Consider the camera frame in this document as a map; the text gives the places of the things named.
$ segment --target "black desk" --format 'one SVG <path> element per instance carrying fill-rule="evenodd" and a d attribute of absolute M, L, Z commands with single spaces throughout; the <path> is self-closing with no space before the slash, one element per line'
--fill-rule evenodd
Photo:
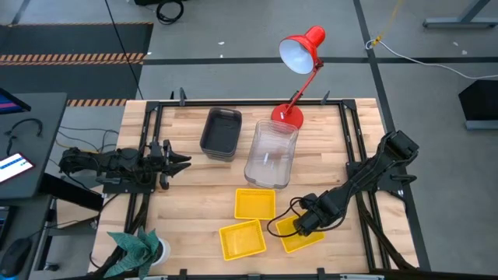
<path fill-rule="evenodd" d="M 51 204 L 52 197 L 50 195 L 39 195 L 30 199 L 16 199 L 9 201 L 0 201 L 2 205 L 15 206 L 12 225 L 7 232 L 7 237 L 0 250 L 0 259 L 3 257 L 5 250 L 9 248 L 10 244 L 21 237 L 28 237 L 30 234 L 41 230 L 47 220 L 48 209 Z M 19 280 L 28 279 L 33 267 L 37 248 L 40 244 L 41 233 L 31 237 L 33 246 L 31 247 L 30 254 L 26 259 L 23 270 L 18 275 Z"/>
<path fill-rule="evenodd" d="M 21 152 L 35 167 L 0 184 L 0 205 L 16 206 L 0 257 L 12 241 L 28 237 L 44 228 L 53 196 L 96 211 L 101 209 L 103 203 L 101 196 L 44 172 L 65 111 L 67 95 L 65 93 L 24 93 L 15 94 L 15 96 L 30 105 L 31 111 L 0 116 L 0 159 L 7 156 L 5 151 L 9 141 L 9 137 L 3 134 L 17 121 L 29 117 L 37 118 L 43 122 L 43 131 L 42 137 L 37 137 L 37 124 L 26 122 L 20 124 L 13 132 L 18 138 L 13 142 L 11 155 Z M 39 233 L 31 237 L 33 246 L 19 274 L 19 279 L 28 279 L 41 235 Z M 40 250 L 42 258 L 37 262 L 44 263 L 50 240 L 50 238 L 44 238 Z"/>
<path fill-rule="evenodd" d="M 1 199 L 30 198 L 38 192 L 68 98 L 65 93 L 26 93 L 15 94 L 15 96 L 30 105 L 31 111 L 0 116 L 2 123 L 0 128 L 0 159 L 7 156 L 5 151 L 9 140 L 9 137 L 3 134 L 16 122 L 28 117 L 35 117 L 43 122 L 44 130 L 41 132 L 41 137 L 37 137 L 38 125 L 30 121 L 20 124 L 13 132 L 17 139 L 13 141 L 11 155 L 21 152 L 34 163 L 35 167 L 21 176 L 0 184 Z"/>

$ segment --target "floor mat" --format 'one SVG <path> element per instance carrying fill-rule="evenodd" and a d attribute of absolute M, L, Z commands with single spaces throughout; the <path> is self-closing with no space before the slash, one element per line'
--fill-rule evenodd
<path fill-rule="evenodd" d="M 117 29 L 139 79 L 153 25 L 119 23 Z M 135 79 L 112 24 L 15 25 L 1 30 L 0 86 L 9 92 L 64 92 L 69 106 L 120 106 L 135 98 Z"/>
<path fill-rule="evenodd" d="M 137 79 L 142 66 L 132 65 Z M 137 86 L 129 66 L 0 66 L 0 85 L 11 93 L 67 93 L 69 100 L 134 99 Z"/>

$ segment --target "monitor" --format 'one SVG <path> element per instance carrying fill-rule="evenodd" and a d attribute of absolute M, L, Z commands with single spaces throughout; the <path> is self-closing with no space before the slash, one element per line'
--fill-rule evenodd
<path fill-rule="evenodd" d="M 0 88 L 0 114 L 30 111 L 31 107 L 6 90 Z"/>

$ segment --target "red desk lamp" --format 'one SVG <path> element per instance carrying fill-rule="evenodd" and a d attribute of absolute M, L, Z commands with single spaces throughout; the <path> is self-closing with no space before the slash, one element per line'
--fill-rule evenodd
<path fill-rule="evenodd" d="M 301 128 L 303 125 L 303 112 L 295 105 L 318 73 L 318 70 L 324 65 L 323 61 L 318 58 L 317 53 L 318 46 L 324 39 L 325 30 L 321 26 L 313 26 L 304 35 L 292 35 L 280 42 L 280 57 L 287 67 L 298 74 L 313 73 L 289 104 L 278 105 L 273 109 L 273 121 L 292 124 L 297 128 Z"/>

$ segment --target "white cable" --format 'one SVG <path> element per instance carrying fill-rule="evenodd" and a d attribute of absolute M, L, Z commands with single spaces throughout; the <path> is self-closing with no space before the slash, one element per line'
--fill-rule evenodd
<path fill-rule="evenodd" d="M 375 40 L 369 40 L 368 42 L 366 42 L 365 44 L 365 49 L 367 50 L 371 50 L 373 47 L 372 47 L 372 42 L 374 42 Z M 418 60 L 415 60 L 413 58 L 409 58 L 409 57 L 406 57 L 402 54 L 399 54 L 395 51 L 393 51 L 392 49 L 390 49 L 386 44 L 384 44 L 383 41 L 379 41 L 379 43 L 381 43 L 388 51 L 390 51 L 392 54 L 394 54 L 395 56 L 397 57 L 400 57 L 400 58 L 404 58 L 404 59 L 408 59 L 410 61 L 413 61 L 415 63 L 418 63 L 420 65 L 425 65 L 425 66 L 436 66 L 436 67 L 441 67 L 441 68 L 445 68 L 447 70 L 450 70 L 452 72 L 455 72 L 457 74 L 459 74 L 460 76 L 466 78 L 466 79 L 489 79 L 489 78 L 497 78 L 498 75 L 486 75 L 486 76 L 481 76 L 481 77 L 471 77 L 471 76 L 467 76 L 465 74 L 462 74 L 460 72 L 458 72 L 457 70 L 453 69 L 453 68 L 450 68 L 450 67 L 447 67 L 447 66 L 444 66 L 444 65 L 438 65 L 438 64 L 433 64 L 433 63 L 424 63 L 424 62 L 421 62 L 421 61 L 418 61 Z"/>

